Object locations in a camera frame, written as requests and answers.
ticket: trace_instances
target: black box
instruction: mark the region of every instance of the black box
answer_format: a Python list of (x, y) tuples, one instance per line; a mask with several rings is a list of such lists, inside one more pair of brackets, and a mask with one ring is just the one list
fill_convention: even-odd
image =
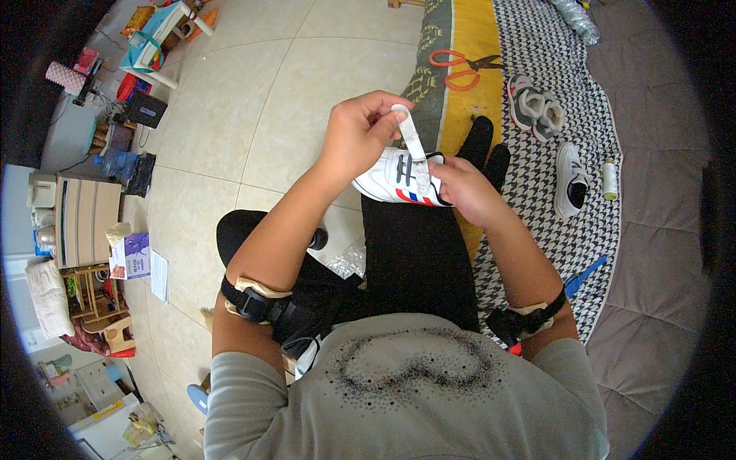
[(167, 107), (168, 105), (160, 99), (140, 91), (133, 91), (125, 112), (128, 119), (133, 123), (140, 123), (155, 129)]

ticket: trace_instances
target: orange scissors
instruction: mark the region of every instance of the orange scissors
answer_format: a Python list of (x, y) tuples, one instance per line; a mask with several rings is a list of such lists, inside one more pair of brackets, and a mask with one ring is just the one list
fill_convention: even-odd
[[(438, 54), (449, 54), (447, 56), (447, 62), (446, 63), (438, 63), (434, 60), (434, 57)], [(451, 56), (457, 56), (460, 59), (450, 60)], [(498, 54), (493, 54), (491, 56), (486, 56), (483, 59), (478, 60), (467, 60), (465, 59), (465, 55), (462, 53), (458, 53), (457, 51), (452, 51), (450, 49), (438, 49), (436, 51), (433, 51), (432, 54), (429, 55), (429, 63), (433, 66), (437, 67), (452, 67), (457, 66), (458, 64), (467, 64), (470, 66), (470, 68), (466, 71), (458, 72), (456, 74), (450, 74), (445, 77), (445, 84), (446, 86), (455, 91), (470, 91), (478, 84), (478, 82), (481, 80), (481, 75), (478, 73), (478, 70), (481, 68), (502, 68), (503, 64), (494, 63), (493, 61), (497, 60), (500, 57)], [(450, 82), (452, 79), (464, 77), (466, 75), (473, 75), (475, 74), (475, 79), (472, 83), (470, 83), (468, 86), (455, 86)]]

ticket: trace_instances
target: white shoe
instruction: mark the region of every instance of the white shoe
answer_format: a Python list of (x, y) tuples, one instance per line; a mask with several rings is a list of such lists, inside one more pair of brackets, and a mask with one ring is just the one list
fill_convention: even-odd
[[(441, 153), (427, 155), (427, 161), (444, 164)], [(382, 202), (414, 203), (425, 206), (452, 206), (439, 198), (441, 181), (430, 177), (430, 193), (422, 196), (417, 193), (417, 178), (411, 175), (411, 154), (408, 150), (386, 147), (378, 162), (353, 181), (366, 197)]]
[(555, 95), (550, 91), (545, 91), (542, 96), (545, 98), (542, 116), (534, 124), (531, 131), (540, 142), (547, 142), (560, 132), (562, 125), (565, 124), (565, 109), (562, 108)]
[(561, 142), (557, 149), (557, 187), (554, 211), (563, 219), (575, 216), (585, 204), (590, 189), (588, 174), (578, 156), (578, 147), (572, 142)]
[(522, 131), (529, 131), (542, 116), (545, 98), (526, 75), (514, 75), (506, 83), (511, 118)]

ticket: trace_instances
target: gray bedsheet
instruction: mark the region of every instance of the gray bedsheet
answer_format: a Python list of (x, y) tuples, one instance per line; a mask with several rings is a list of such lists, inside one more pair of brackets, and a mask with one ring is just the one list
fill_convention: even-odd
[(667, 407), (704, 318), (698, 212), (707, 128), (676, 47), (643, 1), (591, 4), (601, 41), (588, 69), (623, 150), (618, 262), (587, 342), (611, 459), (628, 458)]

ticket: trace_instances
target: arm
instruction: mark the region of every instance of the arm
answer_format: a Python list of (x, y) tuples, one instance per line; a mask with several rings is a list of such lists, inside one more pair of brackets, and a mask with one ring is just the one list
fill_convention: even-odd
[[(445, 158), (445, 165), (430, 163), (430, 173), (442, 180), (442, 199), (453, 203), (468, 222), (482, 228), (488, 236), (510, 306), (552, 303), (562, 289), (562, 280), (493, 185), (461, 158)], [(565, 337), (578, 338), (567, 300), (554, 316), (551, 328), (521, 342), (522, 357), (531, 361), (549, 343)]]
[[(225, 276), (234, 285), (249, 278), (275, 291), (294, 286), (304, 254), (319, 220), (350, 181), (373, 166), (398, 124), (406, 117), (391, 112), (393, 104), (412, 103), (383, 91), (349, 99), (330, 112), (325, 143), (317, 162), (251, 232)], [(283, 377), (279, 345), (272, 328), (229, 313), (218, 295), (212, 331), (212, 355), (239, 351), (263, 359)]]

